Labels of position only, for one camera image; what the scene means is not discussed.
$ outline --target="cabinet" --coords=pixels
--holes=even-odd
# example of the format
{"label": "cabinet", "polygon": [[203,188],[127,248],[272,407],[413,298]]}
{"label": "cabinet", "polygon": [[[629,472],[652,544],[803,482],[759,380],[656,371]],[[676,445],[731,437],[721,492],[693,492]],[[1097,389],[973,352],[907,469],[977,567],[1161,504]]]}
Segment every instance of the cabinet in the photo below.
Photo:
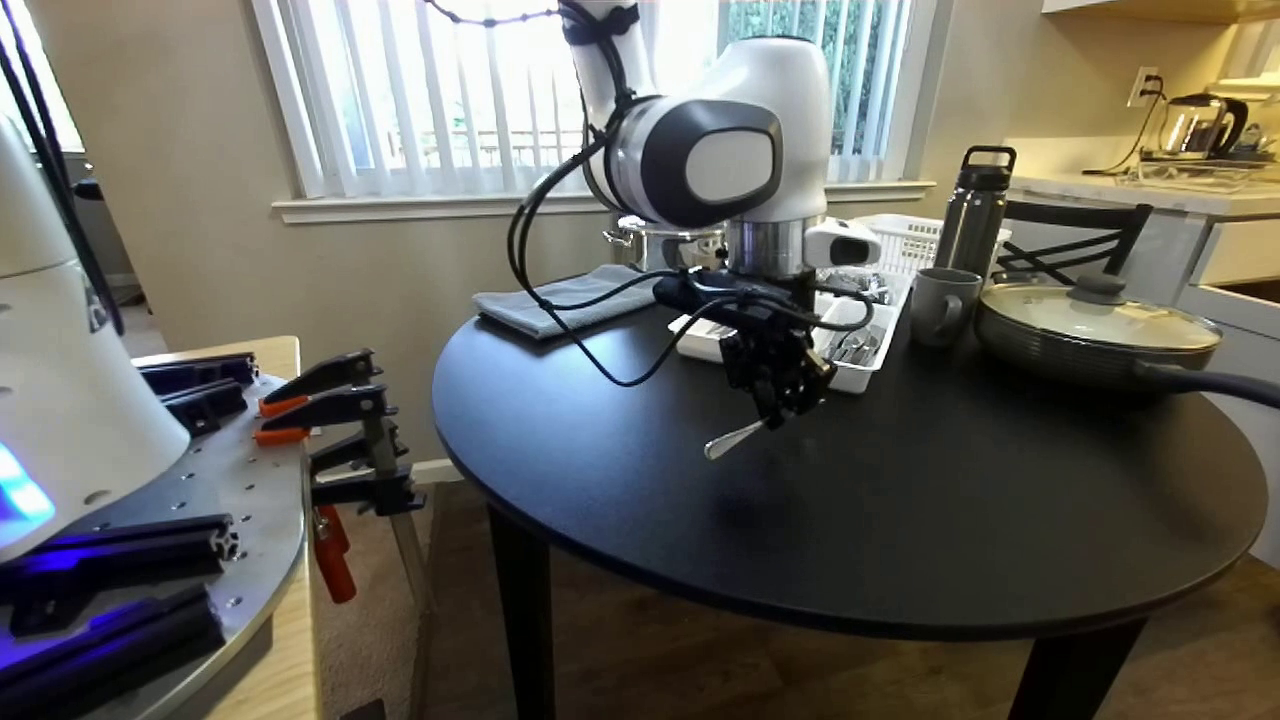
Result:
{"label": "cabinet", "polygon": [[1280,0],[1044,0],[1056,25],[1237,25],[1280,15]]}

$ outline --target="round black table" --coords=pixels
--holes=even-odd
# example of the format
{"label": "round black table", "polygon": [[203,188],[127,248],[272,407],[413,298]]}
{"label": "round black table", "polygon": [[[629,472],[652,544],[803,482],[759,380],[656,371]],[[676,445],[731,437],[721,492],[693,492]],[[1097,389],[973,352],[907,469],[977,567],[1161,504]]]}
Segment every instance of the round black table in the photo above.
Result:
{"label": "round black table", "polygon": [[[587,344],[634,375],[663,317]],[[755,433],[714,362],[639,389],[571,344],[464,322],[431,380],[435,433],[490,504],[521,714],[551,714],[549,544],[768,621],[918,640],[1034,635],[1012,714],[1093,714],[1142,617],[1248,552],[1253,445],[1205,394],[1114,400],[977,348],[897,348],[863,394]]]}

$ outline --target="metal bottle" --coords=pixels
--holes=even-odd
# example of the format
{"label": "metal bottle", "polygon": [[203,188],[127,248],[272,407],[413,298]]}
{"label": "metal bottle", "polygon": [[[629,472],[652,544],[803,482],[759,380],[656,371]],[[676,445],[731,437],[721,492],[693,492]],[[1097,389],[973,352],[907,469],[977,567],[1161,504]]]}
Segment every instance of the metal bottle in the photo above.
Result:
{"label": "metal bottle", "polygon": [[935,266],[990,270],[1012,162],[1016,153],[1006,145],[973,145],[962,153],[954,195],[935,245]]}

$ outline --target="table leg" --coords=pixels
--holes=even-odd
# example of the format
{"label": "table leg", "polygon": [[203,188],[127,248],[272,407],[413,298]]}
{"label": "table leg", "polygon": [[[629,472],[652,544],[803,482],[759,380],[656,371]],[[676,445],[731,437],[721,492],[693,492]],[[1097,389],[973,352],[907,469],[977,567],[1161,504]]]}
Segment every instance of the table leg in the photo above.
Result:
{"label": "table leg", "polygon": [[489,509],[490,562],[506,622],[506,663],[515,685],[521,720],[556,714],[556,663],[551,663],[551,575],[549,538],[526,533],[499,509]]}
{"label": "table leg", "polygon": [[1076,635],[1040,635],[1012,701],[1012,720],[1097,714],[1142,621]]}

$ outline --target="kitchen counter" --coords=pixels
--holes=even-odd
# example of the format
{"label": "kitchen counter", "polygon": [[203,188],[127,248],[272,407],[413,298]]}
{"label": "kitchen counter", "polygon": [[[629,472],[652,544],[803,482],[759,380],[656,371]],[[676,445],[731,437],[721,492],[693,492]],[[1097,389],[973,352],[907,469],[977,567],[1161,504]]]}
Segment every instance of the kitchen counter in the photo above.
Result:
{"label": "kitchen counter", "polygon": [[1152,204],[1156,212],[1184,217],[1280,217],[1280,179],[1273,177],[1178,177],[1178,179],[1129,179],[1129,177],[1016,177],[1012,190],[1082,204]]}

